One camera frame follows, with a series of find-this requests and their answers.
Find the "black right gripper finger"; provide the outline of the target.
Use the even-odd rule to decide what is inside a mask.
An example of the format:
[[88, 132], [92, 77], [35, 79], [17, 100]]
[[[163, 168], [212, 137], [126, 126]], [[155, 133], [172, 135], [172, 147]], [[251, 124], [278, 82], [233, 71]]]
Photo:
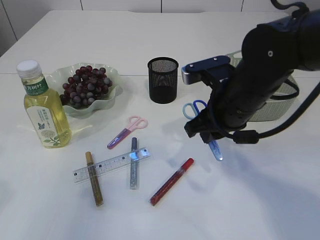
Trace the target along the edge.
[[218, 132], [201, 132], [200, 137], [205, 144], [211, 141], [219, 140], [220, 134]]
[[189, 138], [194, 137], [198, 133], [207, 132], [207, 127], [200, 120], [192, 119], [184, 125], [184, 130]]

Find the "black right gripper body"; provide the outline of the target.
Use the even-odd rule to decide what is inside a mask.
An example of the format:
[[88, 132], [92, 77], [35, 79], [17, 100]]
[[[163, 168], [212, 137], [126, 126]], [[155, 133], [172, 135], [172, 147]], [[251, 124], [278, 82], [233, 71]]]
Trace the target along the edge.
[[193, 120], [207, 132], [232, 140], [260, 140], [264, 133], [245, 130], [249, 119], [265, 104], [265, 77], [256, 72], [236, 72], [212, 88], [207, 107]]

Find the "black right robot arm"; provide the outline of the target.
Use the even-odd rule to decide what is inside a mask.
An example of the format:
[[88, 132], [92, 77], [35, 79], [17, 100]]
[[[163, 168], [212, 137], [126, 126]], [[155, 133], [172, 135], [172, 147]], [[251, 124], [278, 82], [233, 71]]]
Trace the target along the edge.
[[284, 123], [266, 132], [247, 130], [247, 122], [295, 70], [320, 69], [320, 12], [294, 2], [296, 10], [269, 23], [261, 23], [244, 38], [241, 61], [231, 65], [226, 55], [192, 62], [181, 70], [191, 85], [203, 82], [211, 88], [209, 101], [184, 129], [189, 137], [200, 134], [207, 143], [229, 138], [237, 144], [256, 144], [290, 127], [319, 96], [316, 86]]

